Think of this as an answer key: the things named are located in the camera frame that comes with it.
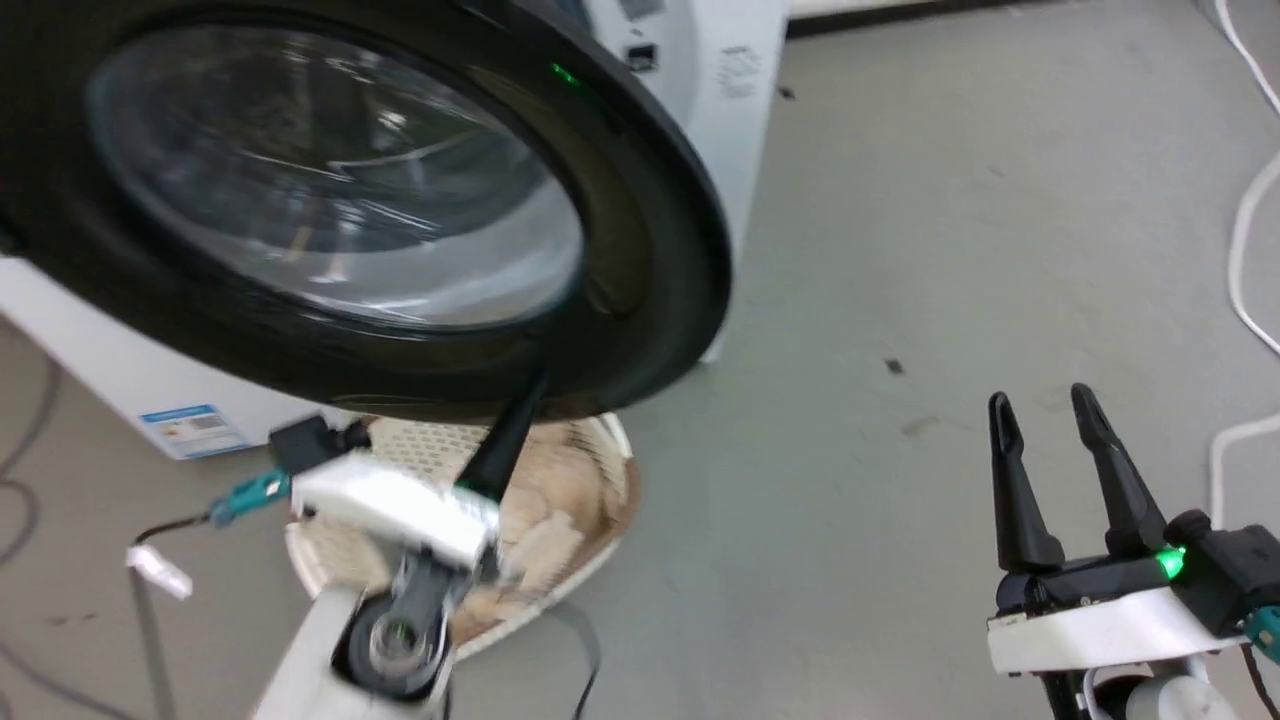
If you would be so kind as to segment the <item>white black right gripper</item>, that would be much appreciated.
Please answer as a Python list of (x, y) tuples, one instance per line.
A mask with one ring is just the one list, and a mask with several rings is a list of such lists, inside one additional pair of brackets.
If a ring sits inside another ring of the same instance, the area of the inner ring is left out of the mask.
[[(996, 614), (987, 621), (996, 673), (1084, 671), (1244, 644), (1240, 634), (1213, 634), (1178, 598), (1171, 582), (1183, 570), (1184, 550), (1165, 547), (1166, 520), (1094, 391), (1076, 382), (1070, 398), (1097, 470), (1108, 523), (1103, 538), (1115, 559), (1061, 566), (1065, 553), (1044, 524), (1027, 474), (1016, 414), (1005, 392), (991, 395), (997, 559), (1009, 573), (997, 584)], [(1047, 573), (1030, 574), (1038, 571)]]

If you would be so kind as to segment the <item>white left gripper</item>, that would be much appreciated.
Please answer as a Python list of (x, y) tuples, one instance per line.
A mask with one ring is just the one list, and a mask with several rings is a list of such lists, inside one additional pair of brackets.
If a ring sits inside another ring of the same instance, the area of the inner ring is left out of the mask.
[(451, 568), (477, 569), (500, 538), (500, 506), (540, 416), (549, 384), (534, 372), (458, 474), (458, 487), (426, 480), (374, 454), (356, 452), (292, 480), (291, 509), (429, 552)]

